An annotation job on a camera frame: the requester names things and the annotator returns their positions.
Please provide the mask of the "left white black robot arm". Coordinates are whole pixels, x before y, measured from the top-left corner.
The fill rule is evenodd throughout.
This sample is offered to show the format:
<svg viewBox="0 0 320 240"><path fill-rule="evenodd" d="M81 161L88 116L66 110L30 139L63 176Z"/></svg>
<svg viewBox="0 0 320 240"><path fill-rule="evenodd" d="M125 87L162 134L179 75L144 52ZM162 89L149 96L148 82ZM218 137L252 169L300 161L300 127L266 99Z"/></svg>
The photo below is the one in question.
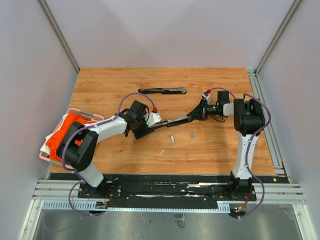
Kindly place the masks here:
<svg viewBox="0 0 320 240"><path fill-rule="evenodd" d="M127 135L130 131L140 139L152 133L151 127L161 120L158 112L148 112L145 104L135 100L129 109L104 121L89 124L72 122L57 147L56 155L90 186L91 194L101 198L107 193L107 185L103 182L103 174L93 163L97 144L116 135Z"/></svg>

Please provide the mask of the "black stapler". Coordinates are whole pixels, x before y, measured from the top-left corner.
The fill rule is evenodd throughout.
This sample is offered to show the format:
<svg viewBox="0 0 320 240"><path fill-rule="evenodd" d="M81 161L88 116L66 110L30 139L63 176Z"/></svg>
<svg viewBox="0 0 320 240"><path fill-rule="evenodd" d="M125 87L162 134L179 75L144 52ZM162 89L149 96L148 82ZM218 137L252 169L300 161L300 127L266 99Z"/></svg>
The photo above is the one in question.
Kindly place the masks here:
<svg viewBox="0 0 320 240"><path fill-rule="evenodd" d="M189 123L192 121L193 121L193 119L190 116L181 116L181 117L172 118L172 119L168 119L168 120L164 120L164 121L155 123L154 125L149 126L149 128L150 129L159 129L162 127L170 128L170 127L186 124L186 123Z"/></svg>
<svg viewBox="0 0 320 240"><path fill-rule="evenodd" d="M187 90L184 87L163 87L163 88L140 88L141 94L161 94L161 95L185 95Z"/></svg>

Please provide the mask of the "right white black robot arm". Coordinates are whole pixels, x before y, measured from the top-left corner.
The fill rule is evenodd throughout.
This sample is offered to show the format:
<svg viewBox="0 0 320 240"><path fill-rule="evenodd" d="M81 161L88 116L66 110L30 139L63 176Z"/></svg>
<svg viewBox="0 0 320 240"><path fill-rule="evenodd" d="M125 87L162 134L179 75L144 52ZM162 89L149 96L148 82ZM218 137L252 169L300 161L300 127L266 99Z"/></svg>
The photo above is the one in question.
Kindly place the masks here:
<svg viewBox="0 0 320 240"><path fill-rule="evenodd" d="M230 101L231 93L217 87L217 101L211 102L211 90L207 90L201 96L201 100L187 117L192 120L206 120L211 117L233 117L233 126L238 136L238 146L235 165L230 172L226 186L212 189L213 198L227 197L238 200L248 196L252 191L252 162L255 146L264 129L266 120L262 105L257 99L246 100L234 98Z"/></svg>

